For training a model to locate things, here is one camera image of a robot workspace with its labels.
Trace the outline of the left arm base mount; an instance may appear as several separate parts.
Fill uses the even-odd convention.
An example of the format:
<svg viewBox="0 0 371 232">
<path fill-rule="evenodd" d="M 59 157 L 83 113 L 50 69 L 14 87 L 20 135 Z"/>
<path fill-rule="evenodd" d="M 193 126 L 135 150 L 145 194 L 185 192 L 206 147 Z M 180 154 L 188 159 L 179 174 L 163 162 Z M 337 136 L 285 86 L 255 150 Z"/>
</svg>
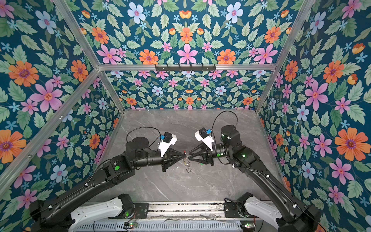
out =
<svg viewBox="0 0 371 232">
<path fill-rule="evenodd" d="M 124 219 L 145 219 L 149 213 L 149 206 L 148 203 L 134 203 L 132 209 L 128 209 L 124 212 Z"/>
</svg>

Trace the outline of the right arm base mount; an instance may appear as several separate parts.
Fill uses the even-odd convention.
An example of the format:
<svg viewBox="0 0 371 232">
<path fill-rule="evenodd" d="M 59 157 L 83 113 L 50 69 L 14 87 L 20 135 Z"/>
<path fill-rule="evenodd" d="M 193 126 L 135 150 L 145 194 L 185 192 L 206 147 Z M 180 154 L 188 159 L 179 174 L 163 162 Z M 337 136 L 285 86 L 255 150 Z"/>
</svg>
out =
<svg viewBox="0 0 371 232">
<path fill-rule="evenodd" d="M 252 218 L 255 217 L 247 207 L 248 203 L 258 200 L 253 194 L 247 192 L 237 200 L 224 198 L 224 214 L 226 218 Z"/>
</svg>

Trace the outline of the silver metal keyring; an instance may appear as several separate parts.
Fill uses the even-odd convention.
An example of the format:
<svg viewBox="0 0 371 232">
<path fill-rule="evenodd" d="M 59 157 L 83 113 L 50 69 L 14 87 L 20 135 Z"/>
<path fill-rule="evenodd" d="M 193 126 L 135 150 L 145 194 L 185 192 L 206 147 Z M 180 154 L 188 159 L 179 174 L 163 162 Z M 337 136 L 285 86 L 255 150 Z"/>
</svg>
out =
<svg viewBox="0 0 371 232">
<path fill-rule="evenodd" d="M 186 162 L 186 171 L 188 173 L 191 173 L 191 171 L 192 171 L 190 161 Z"/>
</svg>

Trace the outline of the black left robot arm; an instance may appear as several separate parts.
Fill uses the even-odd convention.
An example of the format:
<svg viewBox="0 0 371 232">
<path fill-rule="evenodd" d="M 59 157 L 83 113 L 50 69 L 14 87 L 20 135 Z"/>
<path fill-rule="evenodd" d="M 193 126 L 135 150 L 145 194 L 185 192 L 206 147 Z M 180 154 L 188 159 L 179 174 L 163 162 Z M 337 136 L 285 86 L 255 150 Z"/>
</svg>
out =
<svg viewBox="0 0 371 232">
<path fill-rule="evenodd" d="M 134 204 L 128 194 L 113 200 L 85 206 L 96 195 L 135 175 L 138 168 L 160 165 L 163 172 L 184 159 L 186 154 L 171 148 L 177 139 L 166 134 L 153 151 L 147 138 L 137 137 L 126 143 L 126 150 L 100 165 L 94 174 L 54 199 L 37 200 L 30 205 L 34 220 L 32 232 L 73 232 L 77 227 L 102 218 L 130 217 Z"/>
</svg>

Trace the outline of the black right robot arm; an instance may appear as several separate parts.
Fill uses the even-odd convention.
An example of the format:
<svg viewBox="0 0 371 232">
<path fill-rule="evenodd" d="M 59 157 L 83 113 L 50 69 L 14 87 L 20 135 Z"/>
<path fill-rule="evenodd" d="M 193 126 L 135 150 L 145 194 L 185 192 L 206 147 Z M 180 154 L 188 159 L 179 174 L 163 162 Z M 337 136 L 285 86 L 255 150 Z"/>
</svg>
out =
<svg viewBox="0 0 371 232">
<path fill-rule="evenodd" d="M 216 158 L 227 158 L 230 165 L 252 179 L 271 200 L 266 204 L 251 193 L 236 201 L 240 215 L 253 215 L 280 232 L 314 232 L 319 226 L 321 212 L 296 198 L 267 169 L 260 157 L 243 145 L 240 133 L 233 125 L 221 129 L 221 143 L 217 144 L 213 132 L 205 128 L 195 132 L 200 144 L 189 152 L 189 160 L 213 165 Z"/>
</svg>

